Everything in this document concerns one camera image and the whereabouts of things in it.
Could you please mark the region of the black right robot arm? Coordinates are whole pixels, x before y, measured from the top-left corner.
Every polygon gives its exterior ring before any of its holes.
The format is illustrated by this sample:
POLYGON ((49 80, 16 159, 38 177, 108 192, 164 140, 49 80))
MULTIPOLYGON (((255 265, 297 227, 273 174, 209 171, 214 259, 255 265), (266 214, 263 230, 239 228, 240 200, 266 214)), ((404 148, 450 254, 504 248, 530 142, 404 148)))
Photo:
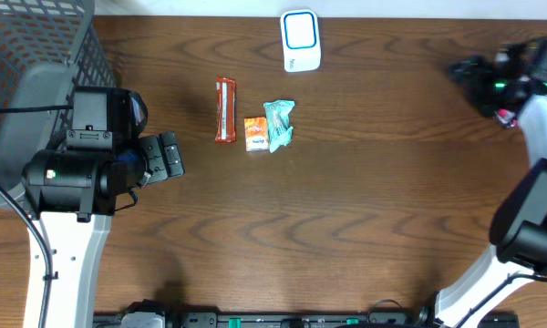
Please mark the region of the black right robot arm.
POLYGON ((462 276, 435 295, 418 322, 432 327, 515 327, 490 312, 530 282, 547 283, 547 36, 472 56, 449 78, 485 118, 519 128, 530 169, 495 212, 489 245, 462 276))

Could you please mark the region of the purple red sanitary pad pack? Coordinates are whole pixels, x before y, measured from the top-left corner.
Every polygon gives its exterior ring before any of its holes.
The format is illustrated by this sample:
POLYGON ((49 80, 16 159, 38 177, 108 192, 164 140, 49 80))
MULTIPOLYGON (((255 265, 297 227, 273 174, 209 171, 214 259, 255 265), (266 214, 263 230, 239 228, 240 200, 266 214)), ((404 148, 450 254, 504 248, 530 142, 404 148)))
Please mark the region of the purple red sanitary pad pack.
POLYGON ((518 125, 518 115, 508 109, 497 110, 493 117, 504 128, 514 128, 518 125))

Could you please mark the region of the red brown snack bar wrapper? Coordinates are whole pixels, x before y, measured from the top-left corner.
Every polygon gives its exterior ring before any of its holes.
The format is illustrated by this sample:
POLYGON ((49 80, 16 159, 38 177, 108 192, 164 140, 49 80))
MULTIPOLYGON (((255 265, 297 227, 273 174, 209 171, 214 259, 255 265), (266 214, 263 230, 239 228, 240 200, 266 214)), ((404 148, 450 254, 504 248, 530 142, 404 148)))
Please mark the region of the red brown snack bar wrapper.
POLYGON ((217 133, 216 143, 233 143, 236 140, 235 100, 236 81, 228 77, 216 78, 217 90, 217 133))

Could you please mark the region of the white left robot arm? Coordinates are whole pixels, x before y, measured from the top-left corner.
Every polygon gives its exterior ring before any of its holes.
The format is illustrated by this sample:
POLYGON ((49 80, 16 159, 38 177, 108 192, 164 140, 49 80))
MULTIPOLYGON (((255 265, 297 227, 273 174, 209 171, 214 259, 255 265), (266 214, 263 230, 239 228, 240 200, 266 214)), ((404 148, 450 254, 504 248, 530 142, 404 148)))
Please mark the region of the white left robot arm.
POLYGON ((148 110, 123 88, 79 87, 69 129, 22 171, 30 210, 26 327, 89 327, 117 198, 183 175, 172 132, 143 136, 148 110))

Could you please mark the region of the teal green wipes packet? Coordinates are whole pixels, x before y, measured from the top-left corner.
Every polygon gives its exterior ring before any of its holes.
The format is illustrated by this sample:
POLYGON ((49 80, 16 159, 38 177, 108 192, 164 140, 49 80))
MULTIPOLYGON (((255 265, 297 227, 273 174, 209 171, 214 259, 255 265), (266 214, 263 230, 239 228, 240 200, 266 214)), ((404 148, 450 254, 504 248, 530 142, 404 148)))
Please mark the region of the teal green wipes packet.
POLYGON ((293 127, 290 125, 290 113, 295 106, 293 100, 276 100, 263 104, 269 137, 269 151, 274 153, 280 147, 292 141, 293 127))

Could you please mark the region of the orange tissue pack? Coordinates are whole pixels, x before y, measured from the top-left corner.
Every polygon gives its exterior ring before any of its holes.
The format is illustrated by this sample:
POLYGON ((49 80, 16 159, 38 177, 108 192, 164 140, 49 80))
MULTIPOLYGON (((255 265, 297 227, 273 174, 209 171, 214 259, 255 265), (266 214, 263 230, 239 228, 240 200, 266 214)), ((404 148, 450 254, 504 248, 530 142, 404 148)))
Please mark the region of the orange tissue pack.
POLYGON ((269 149, 268 124, 266 117, 244 120, 245 148, 247 151, 269 149))

